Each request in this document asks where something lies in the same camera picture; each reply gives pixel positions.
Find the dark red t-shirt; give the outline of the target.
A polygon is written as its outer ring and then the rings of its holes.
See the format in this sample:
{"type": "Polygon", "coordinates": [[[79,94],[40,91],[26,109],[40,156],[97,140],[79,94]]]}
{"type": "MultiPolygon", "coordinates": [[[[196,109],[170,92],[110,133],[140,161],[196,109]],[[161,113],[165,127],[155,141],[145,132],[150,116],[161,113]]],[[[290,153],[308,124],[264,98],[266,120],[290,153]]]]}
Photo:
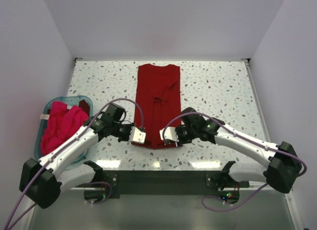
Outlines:
{"type": "Polygon", "coordinates": [[[181,113],[180,67],[176,65],[138,67],[136,103],[144,115],[146,139],[139,146],[149,149],[173,148],[160,139],[162,130],[181,113]]]}

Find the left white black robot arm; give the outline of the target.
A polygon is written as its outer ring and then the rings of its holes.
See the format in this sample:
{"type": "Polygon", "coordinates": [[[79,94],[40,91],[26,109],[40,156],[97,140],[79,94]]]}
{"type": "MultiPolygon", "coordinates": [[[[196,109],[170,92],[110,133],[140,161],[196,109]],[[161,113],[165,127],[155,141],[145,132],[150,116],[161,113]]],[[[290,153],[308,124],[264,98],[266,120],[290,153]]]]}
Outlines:
{"type": "Polygon", "coordinates": [[[137,127],[135,123],[123,123],[120,118],[124,113],[123,107],[109,102],[50,154],[39,160],[28,159],[22,168],[19,184],[21,195],[45,209],[62,192],[84,184],[101,187],[102,195],[94,203],[108,200],[112,196],[114,184],[106,182],[101,166],[86,161],[75,170],[67,171],[66,168],[84,151],[109,136],[118,141],[144,143],[144,118],[141,118],[141,125],[137,127]]]}

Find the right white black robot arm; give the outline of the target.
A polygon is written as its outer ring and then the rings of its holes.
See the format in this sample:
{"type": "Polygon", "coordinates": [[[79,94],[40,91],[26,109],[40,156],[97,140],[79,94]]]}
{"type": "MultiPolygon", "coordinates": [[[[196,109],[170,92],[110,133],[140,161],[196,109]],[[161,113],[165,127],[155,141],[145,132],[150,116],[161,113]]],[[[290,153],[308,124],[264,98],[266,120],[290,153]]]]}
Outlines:
{"type": "Polygon", "coordinates": [[[276,144],[244,134],[224,121],[210,117],[188,107],[179,118],[184,123],[175,130],[181,144],[200,139],[237,151],[253,163],[234,161],[220,176],[224,186],[237,182],[265,183],[281,193],[289,193],[295,180],[306,173],[307,166],[297,156],[293,146],[285,141],[276,144]]]}

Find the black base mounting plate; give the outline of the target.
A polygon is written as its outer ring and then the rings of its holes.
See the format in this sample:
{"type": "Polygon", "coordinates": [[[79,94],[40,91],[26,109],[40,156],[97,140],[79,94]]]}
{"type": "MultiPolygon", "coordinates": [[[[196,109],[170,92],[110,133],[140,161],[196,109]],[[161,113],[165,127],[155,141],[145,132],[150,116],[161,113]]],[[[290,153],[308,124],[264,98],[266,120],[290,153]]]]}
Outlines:
{"type": "Polygon", "coordinates": [[[240,188],[248,181],[236,182],[224,171],[103,171],[82,184],[84,199],[101,202],[122,195],[213,195],[237,202],[240,188]]]}

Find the pink t-shirt in basket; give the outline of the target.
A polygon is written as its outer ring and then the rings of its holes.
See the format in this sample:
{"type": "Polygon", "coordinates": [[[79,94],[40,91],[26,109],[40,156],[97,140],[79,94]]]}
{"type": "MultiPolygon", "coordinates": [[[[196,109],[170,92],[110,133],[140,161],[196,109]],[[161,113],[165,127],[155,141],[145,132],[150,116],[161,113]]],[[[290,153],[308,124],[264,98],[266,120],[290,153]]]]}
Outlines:
{"type": "Polygon", "coordinates": [[[90,105],[81,100],[68,108],[61,101],[52,103],[47,127],[41,140],[41,154],[47,155],[71,138],[89,118],[90,105]]]}

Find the teal plastic laundry basket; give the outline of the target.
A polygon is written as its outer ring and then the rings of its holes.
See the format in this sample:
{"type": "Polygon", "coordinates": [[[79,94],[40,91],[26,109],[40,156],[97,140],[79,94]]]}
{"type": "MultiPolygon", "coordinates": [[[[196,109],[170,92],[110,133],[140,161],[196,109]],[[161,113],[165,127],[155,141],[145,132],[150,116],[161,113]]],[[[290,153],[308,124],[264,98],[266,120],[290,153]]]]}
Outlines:
{"type": "Polygon", "coordinates": [[[34,156],[39,160],[71,138],[93,115],[92,101],[83,95],[61,96],[46,104],[40,115],[34,156]]]}

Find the aluminium frame rail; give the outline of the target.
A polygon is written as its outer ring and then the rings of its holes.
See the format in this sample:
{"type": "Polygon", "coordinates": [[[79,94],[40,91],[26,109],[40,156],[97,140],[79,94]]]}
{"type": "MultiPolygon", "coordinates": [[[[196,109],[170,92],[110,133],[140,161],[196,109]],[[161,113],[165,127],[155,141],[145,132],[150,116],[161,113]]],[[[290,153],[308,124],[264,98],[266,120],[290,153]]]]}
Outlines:
{"type": "Polygon", "coordinates": [[[287,172],[282,176],[276,169],[269,167],[268,170],[252,173],[242,177],[232,177],[228,169],[221,171],[110,171],[100,167],[82,165],[79,168],[64,171],[58,177],[55,175],[57,187],[61,191],[68,190],[78,185],[89,183],[97,184],[106,181],[112,187],[119,183],[132,184],[202,184],[207,188],[242,187],[249,186],[249,182],[266,183],[281,193],[289,193],[294,183],[294,178],[289,177],[287,172]]]}

